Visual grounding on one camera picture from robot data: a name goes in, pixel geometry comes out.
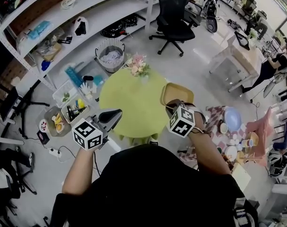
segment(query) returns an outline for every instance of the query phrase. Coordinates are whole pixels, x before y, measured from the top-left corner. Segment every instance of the cube with black and white markers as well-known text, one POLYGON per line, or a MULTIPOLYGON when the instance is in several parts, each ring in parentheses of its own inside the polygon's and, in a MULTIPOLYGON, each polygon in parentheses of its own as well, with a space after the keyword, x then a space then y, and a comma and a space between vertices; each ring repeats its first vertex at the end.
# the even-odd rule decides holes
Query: cube with black and white markers
POLYGON ((82 118, 73 128, 73 139, 83 149, 96 149, 103 142, 103 133, 82 118))
POLYGON ((185 138, 195 126, 194 114, 179 106, 167 124, 167 129, 173 134, 185 138))

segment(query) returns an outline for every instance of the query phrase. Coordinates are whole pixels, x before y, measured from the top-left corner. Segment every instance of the round green table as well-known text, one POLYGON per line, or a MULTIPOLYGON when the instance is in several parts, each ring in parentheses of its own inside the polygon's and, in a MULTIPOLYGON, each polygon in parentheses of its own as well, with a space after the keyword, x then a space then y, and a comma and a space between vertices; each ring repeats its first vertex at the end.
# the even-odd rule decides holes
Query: round green table
POLYGON ((122 118, 114 132, 123 137, 140 138, 142 143, 149 136, 157 139, 169 118, 165 107, 160 104, 162 88, 167 81, 150 69, 147 82, 131 75, 128 69, 121 69, 105 82, 99 97, 101 109, 122 110, 122 118))

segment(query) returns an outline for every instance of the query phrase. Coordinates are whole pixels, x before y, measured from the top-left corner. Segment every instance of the laundry basket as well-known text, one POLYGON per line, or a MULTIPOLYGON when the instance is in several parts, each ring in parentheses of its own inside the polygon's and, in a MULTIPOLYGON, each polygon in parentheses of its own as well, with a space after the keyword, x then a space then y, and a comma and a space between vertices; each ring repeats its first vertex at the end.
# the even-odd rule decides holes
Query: laundry basket
POLYGON ((95 49, 95 54, 98 62, 105 68, 109 73, 115 73, 124 64, 124 49, 125 45, 117 39, 107 39, 102 42, 95 49), (101 58, 108 53, 118 51, 121 57, 115 61, 103 61, 101 58))

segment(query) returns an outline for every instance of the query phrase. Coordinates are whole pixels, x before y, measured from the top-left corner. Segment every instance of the white chair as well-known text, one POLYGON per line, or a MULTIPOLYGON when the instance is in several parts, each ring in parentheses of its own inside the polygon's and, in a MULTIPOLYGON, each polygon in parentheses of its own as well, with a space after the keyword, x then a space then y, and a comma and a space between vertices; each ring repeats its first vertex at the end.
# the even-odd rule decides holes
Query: white chair
MULTIPOLYGON (((6 119, 4 121, 4 123, 5 124, 7 124, 7 123, 15 124, 16 122, 12 119, 6 119)), ((8 139, 8 138, 3 138, 3 137, 0 137, 0 142, 6 143, 6 144, 13 144, 13 145, 23 145, 24 144, 23 140, 13 140, 13 139, 8 139)))

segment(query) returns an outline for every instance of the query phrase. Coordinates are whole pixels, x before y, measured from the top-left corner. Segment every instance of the checkered tablecloth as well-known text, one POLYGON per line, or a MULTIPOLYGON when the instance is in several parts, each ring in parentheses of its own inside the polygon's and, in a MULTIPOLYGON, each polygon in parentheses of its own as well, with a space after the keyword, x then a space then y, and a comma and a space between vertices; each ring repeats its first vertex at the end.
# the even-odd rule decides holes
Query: checkered tablecloth
MULTIPOLYGON (((210 119, 205 127, 207 131, 210 132, 211 140, 217 146, 217 148, 221 148, 222 152, 226 150, 228 147, 229 140, 232 138, 233 134, 237 135, 237 139, 241 142, 241 140, 245 139, 246 137, 246 126, 242 123, 240 129, 234 132, 227 132, 226 134, 221 134, 218 130, 218 124, 220 120, 224 118, 224 112, 227 109, 227 106, 218 106, 218 107, 211 107, 207 110, 210 111, 210 119)), ((188 147, 186 153, 179 153, 178 157, 180 160, 184 162, 196 160, 196 154, 193 151, 193 147, 188 147)))

